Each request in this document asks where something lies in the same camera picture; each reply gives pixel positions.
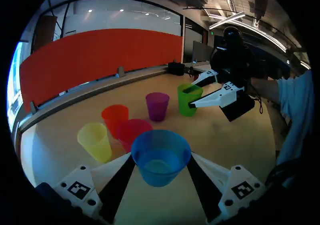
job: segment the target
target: ceiling light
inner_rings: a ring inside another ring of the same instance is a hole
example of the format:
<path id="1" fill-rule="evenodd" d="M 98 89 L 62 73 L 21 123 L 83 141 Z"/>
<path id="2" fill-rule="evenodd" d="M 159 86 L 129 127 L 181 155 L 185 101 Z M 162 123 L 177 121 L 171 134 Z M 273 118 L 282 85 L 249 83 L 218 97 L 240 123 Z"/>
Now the ceiling light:
<path id="1" fill-rule="evenodd" d="M 238 18 L 244 17 L 244 16 L 245 16 L 244 12 L 239 12 L 239 13 L 237 13 L 235 15 L 232 15 L 232 16 L 229 16 L 229 17 L 227 17 L 227 18 L 225 18 L 225 19 L 223 19 L 223 20 L 221 20 L 219 22 L 216 22 L 215 24 L 213 24 L 213 25 L 211 25 L 209 27 L 209 30 L 211 30 L 211 29 L 213 29 L 213 28 L 215 28 L 217 26 L 220 26 L 220 25 L 222 25 L 224 23 L 230 22 L 232 20 L 235 20 L 235 19 L 238 19 Z"/>
<path id="2" fill-rule="evenodd" d="M 307 68 L 308 70 L 311 69 L 311 67 L 309 66 L 309 64 L 306 63 L 306 62 L 300 61 L 300 64 L 303 65 L 303 66 L 304 66 L 305 68 Z"/>
<path id="3" fill-rule="evenodd" d="M 216 19 L 219 19 L 219 20 L 223 20 L 225 19 L 225 17 L 223 16 L 219 16 L 219 15 L 214 15 L 214 14 L 210 14 L 209 17 L 211 18 L 216 18 Z M 263 36 L 264 38 L 268 39 L 269 41 L 271 41 L 273 44 L 275 44 L 278 48 L 280 48 L 283 52 L 286 52 L 287 48 L 282 45 L 277 39 L 273 38 L 272 36 L 269 36 L 268 34 L 266 34 L 265 32 L 263 31 L 260 31 L 259 29 L 256 29 L 252 26 L 249 26 L 247 24 L 244 24 L 242 22 L 239 22 L 239 21 L 236 21 L 236 20 L 232 20 L 232 21 L 228 21 L 230 23 L 233 23 L 235 25 L 238 25 L 238 26 L 242 26 L 242 27 L 245 27 L 253 32 L 256 32 L 258 33 L 259 35 Z"/>

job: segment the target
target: glass window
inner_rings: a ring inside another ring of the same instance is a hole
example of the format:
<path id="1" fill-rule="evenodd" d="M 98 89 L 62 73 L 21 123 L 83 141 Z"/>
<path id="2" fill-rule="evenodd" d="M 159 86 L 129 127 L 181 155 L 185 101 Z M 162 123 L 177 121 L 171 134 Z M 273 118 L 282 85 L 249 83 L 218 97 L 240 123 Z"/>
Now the glass window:
<path id="1" fill-rule="evenodd" d="M 14 52 L 7 87 L 7 116 L 10 129 L 12 130 L 13 122 L 16 114 L 22 104 L 22 96 L 20 91 L 19 67 L 22 58 L 22 47 L 24 43 L 19 42 Z"/>
<path id="2" fill-rule="evenodd" d="M 64 36 L 112 28 L 153 30 L 181 36 L 180 15 L 135 0 L 72 2 L 64 24 Z"/>

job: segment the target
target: table surface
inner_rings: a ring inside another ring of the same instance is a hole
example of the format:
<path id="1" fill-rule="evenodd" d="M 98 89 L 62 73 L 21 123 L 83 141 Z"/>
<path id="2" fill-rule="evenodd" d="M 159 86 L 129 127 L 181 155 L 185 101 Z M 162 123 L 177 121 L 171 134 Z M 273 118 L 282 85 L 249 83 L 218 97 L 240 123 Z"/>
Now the table surface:
<path id="1" fill-rule="evenodd" d="M 228 169 L 243 165 L 264 182 L 275 165 L 273 131 L 265 105 L 262 115 L 256 102 L 251 111 L 232 122 L 216 106 L 199 108 L 193 117 L 184 117 L 178 111 L 177 87 L 191 82 L 188 75 L 148 78 L 88 98 L 40 121 L 22 134 L 21 162 L 28 179 L 34 186 L 41 182 L 55 186 L 79 165 L 101 166 L 78 144 L 77 131 L 86 123 L 103 123 L 100 114 L 105 107 L 123 104 L 129 108 L 130 119 L 146 119 L 154 129 L 174 131 L 183 136 L 198 155 Z M 203 95 L 220 87 L 220 84 L 208 85 Z M 166 118 L 160 123 L 148 118 L 145 96 L 150 92 L 170 96 Z M 124 155 L 120 142 L 111 134 L 109 139 L 113 151 L 111 160 Z M 175 199 L 168 204 L 172 194 Z M 166 219 L 160 219 L 164 213 Z M 116 224 L 135 220 L 140 224 L 175 223 L 182 218 L 189 221 L 185 224 L 205 221 L 188 171 L 184 169 L 162 189 L 148 186 L 136 167 L 119 206 Z"/>

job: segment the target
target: black cable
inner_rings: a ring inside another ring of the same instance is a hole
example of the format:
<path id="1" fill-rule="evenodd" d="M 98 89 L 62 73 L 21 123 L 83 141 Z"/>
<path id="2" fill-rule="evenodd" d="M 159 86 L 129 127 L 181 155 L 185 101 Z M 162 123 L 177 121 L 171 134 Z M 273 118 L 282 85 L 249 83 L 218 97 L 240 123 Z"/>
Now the black cable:
<path id="1" fill-rule="evenodd" d="M 259 111 L 260 111 L 260 114 L 262 114 L 263 113 L 263 107 L 262 107 L 262 100 L 261 100 L 261 96 L 260 96 L 260 94 L 258 93 L 258 91 L 257 91 L 257 89 L 249 82 L 249 85 L 253 88 L 253 90 L 256 92 L 256 96 L 258 97 L 258 98 L 255 98 L 254 100 L 255 101 L 258 101 L 259 103 L 260 103 L 260 108 L 259 108 Z"/>

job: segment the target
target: person's arm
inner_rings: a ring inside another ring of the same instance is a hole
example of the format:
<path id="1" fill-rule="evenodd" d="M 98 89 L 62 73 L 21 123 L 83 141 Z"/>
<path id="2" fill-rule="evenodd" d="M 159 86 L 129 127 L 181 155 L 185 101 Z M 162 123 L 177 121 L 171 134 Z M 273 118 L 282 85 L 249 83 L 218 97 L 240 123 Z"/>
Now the person's arm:
<path id="1" fill-rule="evenodd" d="M 261 97 L 264 97 L 275 103 L 280 103 L 279 101 L 279 86 L 276 80 L 269 81 L 258 78 L 251 78 L 251 85 L 257 90 Z M 256 94 L 256 91 L 248 84 L 247 93 Z"/>

